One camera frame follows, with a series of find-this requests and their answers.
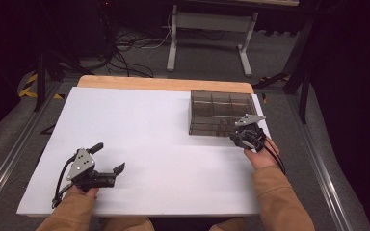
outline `equipment stand leg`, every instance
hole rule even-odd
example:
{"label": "equipment stand leg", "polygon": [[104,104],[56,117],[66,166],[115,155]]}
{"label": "equipment stand leg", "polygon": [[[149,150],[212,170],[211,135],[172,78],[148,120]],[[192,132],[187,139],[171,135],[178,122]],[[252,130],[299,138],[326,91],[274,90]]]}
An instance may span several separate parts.
{"label": "equipment stand leg", "polygon": [[257,21],[257,16],[258,13],[253,13],[253,15],[251,16],[251,24],[249,25],[249,29],[246,32],[245,43],[243,44],[243,46],[242,44],[238,45],[240,60],[242,62],[242,66],[243,69],[245,70],[246,76],[251,76],[251,65],[249,64],[248,56],[246,55],[246,50],[248,49],[249,42],[251,41],[251,34],[253,33],[254,25],[256,24]]}
{"label": "equipment stand leg", "polygon": [[271,84],[273,84],[273,83],[275,83],[275,82],[277,82],[278,80],[282,80],[282,79],[284,79],[285,77],[287,77],[288,75],[286,75],[286,74],[284,74],[284,73],[279,73],[279,74],[277,74],[277,75],[275,75],[275,76],[273,76],[272,78],[270,78],[270,79],[267,79],[267,80],[265,80],[265,81],[262,81],[262,82],[260,82],[260,83],[258,83],[258,84],[256,84],[256,85],[253,85],[253,88],[254,89],[263,89],[263,88],[265,88],[265,87],[267,87],[267,86],[269,86],[269,85],[271,85]]}
{"label": "equipment stand leg", "polygon": [[300,104],[299,104],[299,116],[302,119],[303,124],[307,124],[307,122],[305,121],[305,109],[307,108],[309,86],[310,86],[310,73],[308,70],[303,79],[302,93],[300,95]]}
{"label": "equipment stand leg", "polygon": [[41,52],[38,57],[38,98],[34,112],[37,112],[46,100],[46,56]]}
{"label": "equipment stand leg", "polygon": [[168,56],[167,71],[173,72],[175,69],[175,57],[176,57],[176,17],[178,14],[178,6],[173,5],[172,10],[172,31],[171,31],[171,47],[170,55]]}

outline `white table surface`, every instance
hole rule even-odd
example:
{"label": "white table surface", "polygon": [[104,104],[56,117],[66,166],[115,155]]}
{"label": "white table surface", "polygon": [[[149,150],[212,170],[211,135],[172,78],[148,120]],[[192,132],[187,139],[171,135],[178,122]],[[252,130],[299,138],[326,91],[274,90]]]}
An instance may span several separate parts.
{"label": "white table surface", "polygon": [[[258,214],[253,168],[229,138],[188,135],[190,92],[73,88],[17,213],[44,217],[66,160],[104,142],[95,170],[125,162],[93,215],[245,216]],[[254,104],[263,115],[256,95]],[[259,122],[269,134],[266,122]],[[67,184],[65,173],[62,187]]]}

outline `black cable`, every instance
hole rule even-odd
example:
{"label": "black cable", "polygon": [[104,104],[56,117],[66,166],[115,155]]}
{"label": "black cable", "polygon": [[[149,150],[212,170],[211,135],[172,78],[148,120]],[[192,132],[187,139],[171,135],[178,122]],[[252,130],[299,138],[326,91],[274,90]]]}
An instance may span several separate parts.
{"label": "black cable", "polygon": [[139,70],[136,70],[136,69],[133,69],[133,68],[124,68],[124,67],[120,67],[120,66],[117,66],[117,65],[115,65],[115,64],[112,64],[111,62],[109,62],[109,65],[111,65],[111,66],[113,66],[113,67],[115,67],[115,68],[118,68],[118,69],[122,69],[122,70],[128,70],[128,71],[133,71],[133,72],[137,72],[137,73],[139,73],[141,76],[143,76],[143,77],[149,77],[149,78],[153,78],[153,76],[151,76],[151,75],[148,75],[148,74],[146,74],[146,73],[143,73],[143,72],[141,72],[141,71],[139,71]]}
{"label": "black cable", "polygon": [[106,64],[106,67],[107,67],[107,70],[108,70],[109,73],[111,73],[111,71],[116,72],[118,74],[121,74],[121,73],[125,72],[125,70],[118,71],[118,70],[112,69],[111,67],[108,66],[108,64]]}
{"label": "black cable", "polygon": [[143,35],[140,35],[140,37],[137,38],[135,35],[132,35],[132,34],[129,34],[129,33],[123,33],[123,34],[119,35],[116,38],[115,44],[116,44],[117,49],[118,49],[119,52],[127,52],[127,51],[131,50],[133,47],[141,48],[142,46],[136,47],[135,43],[138,42],[138,41],[148,39],[148,38],[149,38],[148,36],[143,36]]}
{"label": "black cable", "polygon": [[269,141],[267,141],[268,143],[269,143],[269,145],[272,147],[272,149],[275,151],[274,153],[276,153],[277,154],[277,156],[278,156],[278,158],[280,159],[280,162],[281,162],[281,165],[282,165],[282,167],[283,167],[283,169],[284,169],[284,174],[285,174],[285,170],[286,170],[286,168],[285,168],[285,166],[284,166],[284,162],[281,160],[281,158],[280,158],[280,156],[278,155],[278,153],[276,152],[276,149],[272,146],[272,144],[269,142]]}
{"label": "black cable", "polygon": [[140,66],[142,68],[145,68],[145,69],[147,69],[151,73],[151,75],[147,75],[147,76],[148,77],[151,77],[151,78],[154,77],[154,72],[152,72],[151,68],[149,68],[148,66],[144,66],[144,65],[141,65],[141,64],[128,64],[128,66],[130,66],[130,65],[136,65],[136,66]]}
{"label": "black cable", "polygon": [[156,42],[156,40],[154,40],[154,38],[151,38],[150,41],[148,41],[147,43],[144,43],[143,45],[140,45],[140,46],[134,46],[135,48],[143,48],[143,47],[146,47],[148,45],[151,45],[153,42]]}
{"label": "black cable", "polygon": [[121,53],[117,50],[117,51],[116,51],[116,53],[115,53],[113,56],[114,56],[114,58],[116,58],[117,60],[121,61],[121,62],[125,65],[125,69],[126,69],[126,71],[127,71],[127,77],[130,77],[130,71],[129,71],[129,68],[128,68],[128,63],[127,63],[127,61],[124,59],[124,57],[121,55]]}
{"label": "black cable", "polygon": [[283,163],[283,161],[281,160],[281,158],[279,157],[279,155],[276,153],[273,153],[267,146],[265,146],[264,144],[263,144],[263,147],[264,147],[264,149],[266,149],[269,153],[270,153],[270,155],[272,155],[272,157],[275,159],[275,161],[277,162],[277,164],[278,164],[278,167],[280,168],[280,170],[281,170],[281,172],[283,172],[283,174],[285,175],[286,174],[286,170],[285,170],[285,168],[284,168],[284,163]]}
{"label": "black cable", "polygon": [[62,179],[63,179],[63,176],[65,175],[65,171],[66,171],[68,165],[71,162],[73,162],[74,159],[76,159],[76,156],[77,156],[77,154],[74,154],[70,159],[68,159],[66,161],[65,165],[63,166],[63,169],[62,169],[62,172],[60,173],[59,181],[58,181],[58,184],[57,184],[57,187],[56,187],[55,197],[52,200],[52,209],[56,208],[60,204],[60,202],[62,202],[63,194],[59,192],[60,185],[62,184]]}
{"label": "black cable", "polygon": [[[253,135],[253,132],[252,131],[246,131],[246,136],[249,136],[249,137],[251,137],[251,139],[253,139],[254,141],[258,141],[255,137],[254,137],[254,135]],[[278,155],[278,153],[275,151],[275,153],[272,151],[272,150],[270,150],[265,144],[264,144],[264,142],[261,142],[261,141],[258,141],[262,146],[263,146],[263,148],[264,149],[266,149],[266,151],[268,151],[269,153],[270,153],[270,155],[272,155],[272,157],[275,159],[275,161],[277,162],[277,165],[278,165],[278,167],[280,168],[280,170],[281,170],[281,172],[283,172],[283,174],[285,175],[286,174],[286,170],[285,170],[285,167],[284,167],[284,163],[283,163],[283,161],[281,160],[281,158],[279,157],[279,155]]]}

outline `tan sleeve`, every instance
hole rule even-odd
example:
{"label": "tan sleeve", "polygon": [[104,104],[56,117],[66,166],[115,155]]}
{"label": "tan sleeve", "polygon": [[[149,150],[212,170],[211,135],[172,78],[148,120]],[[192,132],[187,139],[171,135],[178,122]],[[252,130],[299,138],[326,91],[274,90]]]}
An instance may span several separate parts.
{"label": "tan sleeve", "polygon": [[264,167],[252,177],[267,231],[314,230],[310,216],[278,167]]}
{"label": "tan sleeve", "polygon": [[94,199],[81,194],[67,193],[62,203],[37,230],[89,230]]}

